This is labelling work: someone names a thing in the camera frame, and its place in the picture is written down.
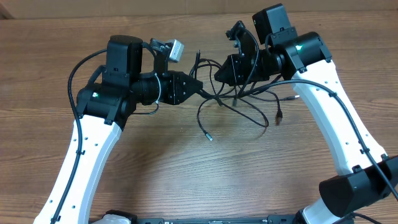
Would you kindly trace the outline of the black cable silver usb plug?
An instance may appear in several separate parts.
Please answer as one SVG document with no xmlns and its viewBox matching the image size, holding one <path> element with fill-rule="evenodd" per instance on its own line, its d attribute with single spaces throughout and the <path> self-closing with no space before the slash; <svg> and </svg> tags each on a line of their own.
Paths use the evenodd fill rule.
<svg viewBox="0 0 398 224">
<path fill-rule="evenodd" d="M 247 100 L 238 97 L 238 92 L 237 92 L 237 88 L 233 87 L 232 89 L 230 89 L 229 91 L 227 91 L 226 93 L 222 93 L 222 91 L 224 90 L 224 84 L 221 85 L 219 90 L 216 90 L 214 83 L 213 83 L 213 78 L 212 78 L 212 71 L 213 68 L 217 68 L 218 70 L 221 68 L 221 64 L 216 62 L 215 60 L 211 60 L 211 59 L 207 59 L 207 58 L 202 58 L 199 59 L 198 62 L 195 63 L 195 65 L 193 66 L 193 68 L 190 71 L 190 75 L 193 76 L 194 78 L 197 77 L 197 71 L 199 68 L 203 68 L 203 67 L 209 67 L 209 79 L 210 79 L 210 84 L 211 84 L 211 90 L 212 93 L 208 93 L 206 90 L 201 89 L 199 91 L 199 95 L 202 96 L 204 98 L 204 101 L 199 105 L 198 107 L 198 111 L 197 111 L 197 122 L 198 122 L 198 126 L 199 128 L 202 130 L 203 134 L 206 136 L 206 138 L 209 141 L 212 141 L 213 138 L 211 136 L 211 134 L 203 127 L 201 121 L 200 121 L 200 112 L 201 109 L 203 107 L 203 105 L 205 103 L 207 103 L 210 100 L 215 100 L 219 106 L 224 106 L 225 108 L 237 113 L 238 115 L 250 120 L 251 122 L 253 122 L 254 124 L 264 128 L 264 130 L 266 130 L 269 126 L 269 120 L 267 118 L 267 116 L 265 115 L 265 113 L 263 113 L 257 106 L 255 106 L 254 104 L 248 102 Z M 248 105 L 250 108 L 256 110 L 261 116 L 262 119 L 264 120 L 263 123 L 259 123 L 256 120 L 252 119 L 251 117 L 249 117 L 248 115 L 238 111 L 237 109 L 234 108 L 234 106 L 228 106 L 226 103 L 223 102 L 223 99 L 227 99 L 227 98 L 232 98 L 234 101 L 241 101 L 244 104 Z"/>
</svg>

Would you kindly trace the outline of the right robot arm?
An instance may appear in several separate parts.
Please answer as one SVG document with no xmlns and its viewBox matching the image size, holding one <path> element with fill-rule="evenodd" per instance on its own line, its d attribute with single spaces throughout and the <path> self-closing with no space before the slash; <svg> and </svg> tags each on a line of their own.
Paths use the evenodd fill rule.
<svg viewBox="0 0 398 224">
<path fill-rule="evenodd" d="M 215 80 L 238 86 L 239 97 L 291 85 L 306 104 L 330 148 L 337 175 L 320 182 L 320 198 L 294 223 L 348 223 L 363 207 L 397 195 L 397 158 L 388 156 L 358 116 L 339 80 L 328 47 L 316 32 L 298 35 L 281 4 L 252 17 L 256 33 L 238 21 L 226 32 L 238 49 Z"/>
</svg>

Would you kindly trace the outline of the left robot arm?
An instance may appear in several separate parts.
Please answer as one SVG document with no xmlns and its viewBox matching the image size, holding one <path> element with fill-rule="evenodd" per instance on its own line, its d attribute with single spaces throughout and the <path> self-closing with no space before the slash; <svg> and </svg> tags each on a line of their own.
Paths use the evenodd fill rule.
<svg viewBox="0 0 398 224">
<path fill-rule="evenodd" d="M 88 223 L 104 166 L 137 104 L 179 105 L 202 89 L 202 82 L 171 71 L 184 46 L 128 35 L 113 35 L 103 50 L 106 62 L 76 95 L 70 145 L 55 185 L 36 223 Z"/>
</svg>

